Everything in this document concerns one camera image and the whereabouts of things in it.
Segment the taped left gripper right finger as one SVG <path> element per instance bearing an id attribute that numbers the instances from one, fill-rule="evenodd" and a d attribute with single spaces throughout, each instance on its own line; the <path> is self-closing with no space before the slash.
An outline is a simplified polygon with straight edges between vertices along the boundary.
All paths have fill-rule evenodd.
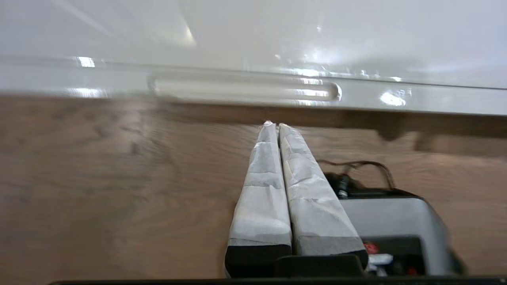
<path id="1" fill-rule="evenodd" d="M 364 243 L 301 133 L 280 124 L 279 144 L 296 255 L 355 255 L 365 269 Z"/>

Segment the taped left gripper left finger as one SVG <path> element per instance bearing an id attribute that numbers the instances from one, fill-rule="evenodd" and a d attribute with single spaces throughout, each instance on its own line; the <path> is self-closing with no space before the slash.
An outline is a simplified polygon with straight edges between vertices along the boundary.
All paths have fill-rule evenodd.
<path id="1" fill-rule="evenodd" d="M 230 226 L 228 277 L 273 277 L 278 259 L 291 256 L 292 228 L 277 126 L 266 121 L 252 148 Z"/>

